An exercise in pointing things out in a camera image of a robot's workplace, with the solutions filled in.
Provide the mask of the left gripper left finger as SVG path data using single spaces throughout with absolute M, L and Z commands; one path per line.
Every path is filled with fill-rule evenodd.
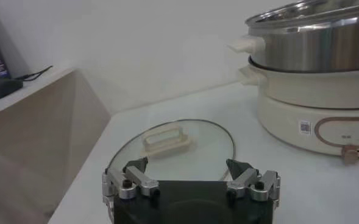
M 157 180 L 147 177 L 144 173 L 148 159 L 146 157 L 129 161 L 122 170 L 108 166 L 102 173 L 102 201 L 109 213 L 114 213 L 114 199 L 132 200 L 137 196 L 137 190 L 147 198 L 160 195 L 160 185 Z

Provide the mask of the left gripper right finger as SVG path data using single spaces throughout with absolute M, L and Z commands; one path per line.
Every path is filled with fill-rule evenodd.
M 264 174 L 249 163 L 227 159 L 226 165 L 232 177 L 228 181 L 226 196 L 230 205 L 248 196 L 257 202 L 271 200 L 274 209 L 280 206 L 280 176 L 274 170 L 267 170 Z

